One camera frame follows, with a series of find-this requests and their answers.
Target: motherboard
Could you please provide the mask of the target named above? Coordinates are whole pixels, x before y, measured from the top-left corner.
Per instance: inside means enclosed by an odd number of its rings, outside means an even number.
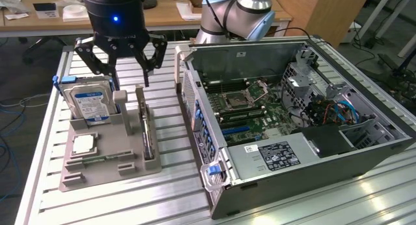
[[[290,119],[277,88],[265,80],[205,83],[205,91],[228,146],[285,136],[301,125]]]

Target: white cable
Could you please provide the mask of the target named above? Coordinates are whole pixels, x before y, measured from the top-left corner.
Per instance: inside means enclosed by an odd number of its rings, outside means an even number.
[[[50,96],[50,94],[37,94],[37,95],[34,95],[34,96],[32,96],[32,97],[26,97],[26,98],[21,99],[20,102],[16,103],[16,104],[4,105],[4,104],[0,103],[0,106],[2,106],[2,107],[16,107],[16,106],[21,106],[21,107],[26,107],[26,108],[30,108],[30,107],[41,107],[41,106],[45,106],[45,105],[48,104],[48,102],[46,102],[46,103],[42,103],[42,104],[32,105],[32,106],[25,106],[24,103],[28,102],[29,100],[32,100],[33,98],[44,97],[44,96]]]

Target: tabletop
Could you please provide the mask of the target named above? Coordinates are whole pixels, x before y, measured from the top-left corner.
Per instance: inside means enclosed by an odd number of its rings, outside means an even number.
[[[10,14],[8,10],[1,10],[0,31],[34,31],[34,30],[70,30],[90,29],[89,21],[62,22],[60,18],[38,19],[34,13],[33,3],[56,2],[58,0],[21,0],[24,5],[30,9],[29,17],[8,20],[4,15]],[[157,7],[144,10],[145,25],[149,26],[176,26],[176,25],[198,25],[200,21],[185,21],[181,19],[176,8],[176,0],[157,0]],[[274,22],[289,21],[292,16],[282,10],[276,0],[272,0],[272,10],[276,12]]]
[[[149,77],[150,86],[144,89],[146,103],[154,113],[162,171],[68,192],[57,190],[70,111],[53,88],[16,224],[414,224],[416,146],[389,157],[360,177],[221,220],[209,218],[208,200],[174,92],[174,47],[178,44],[189,42],[169,42],[162,67],[154,70],[154,75]],[[386,107],[416,129],[414,116],[332,47],[321,47]],[[57,75],[92,75],[72,48],[68,49],[62,53]],[[101,60],[106,59],[100,49],[94,48],[94,53]],[[149,56],[152,53],[153,48],[148,46],[145,54]],[[140,65],[133,58],[125,58],[117,61],[116,70],[120,89],[128,91],[126,107],[133,109],[137,106],[134,84],[142,83]],[[321,60],[318,70],[333,83],[342,81],[333,68]]]

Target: circuit board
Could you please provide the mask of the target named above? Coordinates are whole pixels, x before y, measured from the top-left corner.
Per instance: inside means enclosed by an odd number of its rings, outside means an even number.
[[[288,135],[297,128],[277,90],[260,80],[248,84],[245,90],[208,94],[228,146]]]

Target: hard drive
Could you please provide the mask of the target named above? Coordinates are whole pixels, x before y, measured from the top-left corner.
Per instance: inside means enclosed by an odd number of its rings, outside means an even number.
[[[110,80],[108,76],[64,76],[58,83],[73,119],[85,119],[89,126],[109,123],[109,115],[118,113]]]

